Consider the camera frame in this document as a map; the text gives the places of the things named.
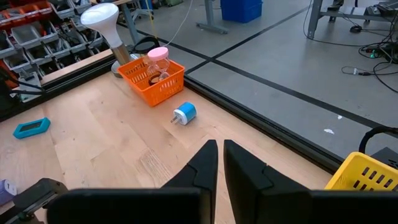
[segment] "yellow crate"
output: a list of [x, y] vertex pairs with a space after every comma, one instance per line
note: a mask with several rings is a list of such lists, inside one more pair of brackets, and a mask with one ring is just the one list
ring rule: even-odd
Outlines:
[[398, 190], [398, 170], [352, 152], [325, 187], [327, 190]]

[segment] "orange basket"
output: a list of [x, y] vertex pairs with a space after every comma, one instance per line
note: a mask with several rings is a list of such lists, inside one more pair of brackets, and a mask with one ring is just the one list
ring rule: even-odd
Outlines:
[[159, 72], [148, 72], [143, 58], [139, 58], [118, 68], [120, 75], [149, 106], [155, 106], [183, 90], [184, 67], [170, 60], [167, 73], [169, 77], [149, 85], [149, 79]]

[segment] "purple object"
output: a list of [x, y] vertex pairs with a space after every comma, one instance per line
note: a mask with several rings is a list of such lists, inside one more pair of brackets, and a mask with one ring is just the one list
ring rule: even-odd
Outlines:
[[17, 188], [9, 180], [2, 180], [0, 182], [0, 205], [11, 201], [17, 195]]

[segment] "metal table leg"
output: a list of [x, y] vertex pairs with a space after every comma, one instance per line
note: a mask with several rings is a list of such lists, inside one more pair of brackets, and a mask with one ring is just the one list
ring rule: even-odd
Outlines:
[[206, 8], [206, 20], [207, 20], [207, 23], [197, 22], [197, 26], [202, 28], [202, 29], [219, 32], [221, 34], [227, 34], [228, 33], [228, 29], [227, 28], [224, 28], [222, 26], [218, 26], [218, 25], [216, 25], [214, 23], [213, 2], [212, 2], [212, 0], [205, 0], [205, 8]]
[[312, 5], [312, 12], [310, 17], [310, 23], [308, 25], [308, 38], [313, 39], [315, 31], [318, 26], [318, 20], [320, 18], [320, 12], [323, 0], [314, 0]]
[[132, 20], [130, 10], [127, 7], [127, 4], [121, 4], [121, 7], [122, 7], [124, 20], [126, 20], [127, 27], [129, 28], [129, 31], [130, 31], [131, 39], [132, 39], [133, 43], [135, 44], [138, 41], [138, 33], [136, 30], [136, 25], [134, 25], [134, 21]]

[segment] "concrete floor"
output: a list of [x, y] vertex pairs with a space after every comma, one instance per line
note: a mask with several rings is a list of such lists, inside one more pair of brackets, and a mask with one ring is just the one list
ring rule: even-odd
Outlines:
[[[169, 46], [170, 58], [186, 66], [187, 75], [202, 84], [345, 158], [358, 149], [370, 126], [398, 126], [397, 95], [375, 77], [341, 73], [341, 67], [346, 65], [371, 70], [383, 60], [364, 58], [357, 47], [323, 44], [304, 36], [303, 22], [309, 3], [309, 0], [264, 1], [261, 18], [238, 24], [222, 21], [220, 4], [216, 1], [215, 21], [229, 28], [229, 34], [222, 35], [195, 26], [205, 19], [205, 8], [203, 1], [194, 1], [188, 19], [173, 41], [175, 47]], [[361, 1], [360, 6], [374, 3]], [[155, 10], [155, 28], [160, 38], [173, 37], [189, 4], [186, 0], [175, 7]], [[353, 1], [345, 4], [353, 6]], [[152, 34], [148, 17], [137, 20], [136, 26], [141, 32]], [[351, 26], [344, 19], [330, 24], [328, 18], [323, 18], [315, 38], [356, 45], [383, 39], [381, 35], [366, 32], [352, 34]], [[388, 29], [389, 24], [371, 22], [368, 28]], [[118, 31], [126, 44], [132, 43], [126, 28], [119, 26]], [[258, 32], [261, 35], [250, 38]], [[247, 38], [250, 40], [238, 44]], [[201, 64], [210, 57], [212, 62]], [[383, 72], [396, 70], [398, 66], [392, 65]], [[382, 78], [398, 88], [397, 75]], [[381, 134], [368, 143], [367, 149], [373, 154], [388, 146], [398, 152], [397, 145], [397, 138]]]

